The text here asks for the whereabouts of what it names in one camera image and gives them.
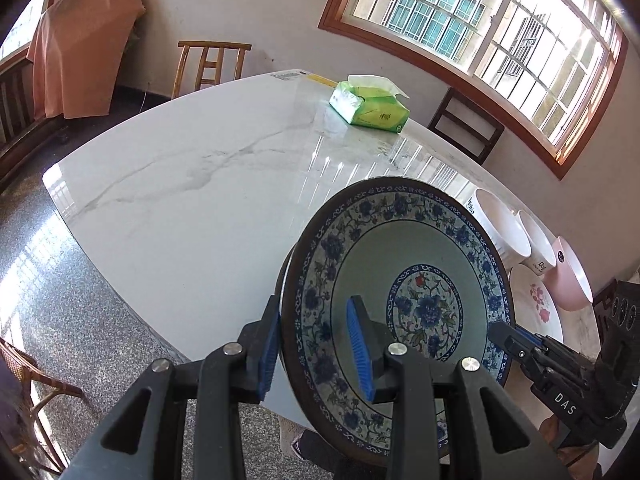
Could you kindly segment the white plate pink roses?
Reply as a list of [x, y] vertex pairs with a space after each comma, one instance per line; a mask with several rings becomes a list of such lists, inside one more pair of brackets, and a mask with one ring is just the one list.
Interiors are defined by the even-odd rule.
[[558, 309], [540, 277], [527, 266], [519, 264], [511, 269], [509, 280], [516, 324], [531, 333], [563, 342]]

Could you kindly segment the pink bowl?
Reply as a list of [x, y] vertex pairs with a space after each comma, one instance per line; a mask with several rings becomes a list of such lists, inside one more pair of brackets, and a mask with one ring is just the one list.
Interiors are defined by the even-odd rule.
[[578, 311], [590, 306], [591, 286], [582, 263], [568, 241], [558, 236], [552, 243], [556, 265], [542, 277], [555, 305], [563, 310]]

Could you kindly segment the white bowl Dog print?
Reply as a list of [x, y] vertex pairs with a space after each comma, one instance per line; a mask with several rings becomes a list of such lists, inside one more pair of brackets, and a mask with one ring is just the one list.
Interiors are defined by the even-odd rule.
[[537, 276], [544, 275], [554, 269], [556, 267], [555, 252], [541, 226], [524, 210], [519, 210], [515, 214], [515, 218], [523, 228], [532, 251], [530, 256], [523, 261], [524, 266], [527, 266]]

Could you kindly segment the white bowl rabbit pink base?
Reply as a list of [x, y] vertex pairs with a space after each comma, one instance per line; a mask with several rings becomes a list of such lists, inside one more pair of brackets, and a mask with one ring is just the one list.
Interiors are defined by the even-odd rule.
[[466, 208], [483, 227], [507, 271], [532, 254], [528, 237], [510, 211], [495, 194], [476, 188]]

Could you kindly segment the blue floral plate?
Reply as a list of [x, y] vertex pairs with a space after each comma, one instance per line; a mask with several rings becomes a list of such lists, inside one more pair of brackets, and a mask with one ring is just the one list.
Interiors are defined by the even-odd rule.
[[282, 360], [318, 434], [344, 455], [386, 463], [392, 409], [360, 389], [346, 307], [428, 358], [472, 356], [505, 382], [510, 356], [487, 335], [512, 323], [506, 269], [461, 204], [422, 181], [378, 177], [349, 185], [311, 218], [295, 244], [281, 294]]

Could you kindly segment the rattan chair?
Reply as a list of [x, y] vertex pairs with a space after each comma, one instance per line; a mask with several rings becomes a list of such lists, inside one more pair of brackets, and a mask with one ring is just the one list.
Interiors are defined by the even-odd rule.
[[[58, 477], [66, 465], [54, 447], [48, 430], [43, 426], [40, 412], [57, 396], [83, 399], [84, 392], [81, 388], [62, 382], [40, 370], [38, 363], [31, 356], [4, 339], [1, 341], [1, 364], [18, 385], [18, 393], [11, 393], [8, 397], [9, 404], [17, 409], [17, 415], [22, 421], [20, 443], [14, 446], [13, 451], [29, 466]], [[32, 385], [35, 382], [50, 388], [38, 402], [32, 397]]]

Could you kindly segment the dark wooden chair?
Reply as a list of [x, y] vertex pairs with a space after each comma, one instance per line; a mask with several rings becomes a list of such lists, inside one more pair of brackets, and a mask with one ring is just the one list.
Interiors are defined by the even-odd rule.
[[454, 88], [447, 90], [428, 128], [479, 165], [504, 131], [501, 122]]

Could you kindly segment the green tissue pack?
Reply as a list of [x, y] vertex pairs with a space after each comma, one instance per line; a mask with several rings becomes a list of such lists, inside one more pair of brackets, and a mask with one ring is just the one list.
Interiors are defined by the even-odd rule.
[[329, 104], [351, 126], [400, 133], [410, 112], [398, 98], [409, 96], [386, 77], [349, 75], [335, 86]]

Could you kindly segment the brown framed window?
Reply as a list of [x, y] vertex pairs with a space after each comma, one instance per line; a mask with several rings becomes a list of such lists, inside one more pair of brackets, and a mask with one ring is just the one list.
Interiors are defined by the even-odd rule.
[[622, 76], [622, 17], [615, 0], [328, 0], [319, 26], [440, 79], [562, 178]]

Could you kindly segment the light wooden chair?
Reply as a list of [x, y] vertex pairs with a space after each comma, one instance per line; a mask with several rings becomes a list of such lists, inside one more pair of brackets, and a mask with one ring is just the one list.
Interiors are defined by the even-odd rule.
[[218, 84], [222, 83], [224, 57], [227, 52], [235, 53], [232, 79], [240, 79], [246, 55], [252, 50], [251, 44], [214, 40], [180, 40], [177, 47], [180, 50], [180, 56], [171, 89], [171, 97], [173, 99], [177, 99], [180, 96], [183, 77], [186, 73], [186, 62], [188, 62], [192, 51], [200, 51], [193, 87], [193, 91], [198, 91], [203, 87], [218, 86]]

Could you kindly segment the dark wooden bench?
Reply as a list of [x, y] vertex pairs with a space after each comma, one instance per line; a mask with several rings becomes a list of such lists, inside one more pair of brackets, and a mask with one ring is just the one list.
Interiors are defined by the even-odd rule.
[[66, 127], [63, 117], [34, 117], [32, 62], [24, 46], [1, 62], [1, 191]]

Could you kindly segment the orange cloth cover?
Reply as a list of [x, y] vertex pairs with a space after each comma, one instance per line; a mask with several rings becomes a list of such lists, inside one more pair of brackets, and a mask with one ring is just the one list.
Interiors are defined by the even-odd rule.
[[106, 116], [142, 0], [60, 0], [42, 14], [32, 62], [34, 118]]

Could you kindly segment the side window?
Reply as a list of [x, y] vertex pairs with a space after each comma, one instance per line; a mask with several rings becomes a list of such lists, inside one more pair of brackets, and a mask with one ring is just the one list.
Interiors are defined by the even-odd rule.
[[55, 0], [30, 0], [1, 45], [1, 65], [12, 63], [28, 50], [42, 14]]

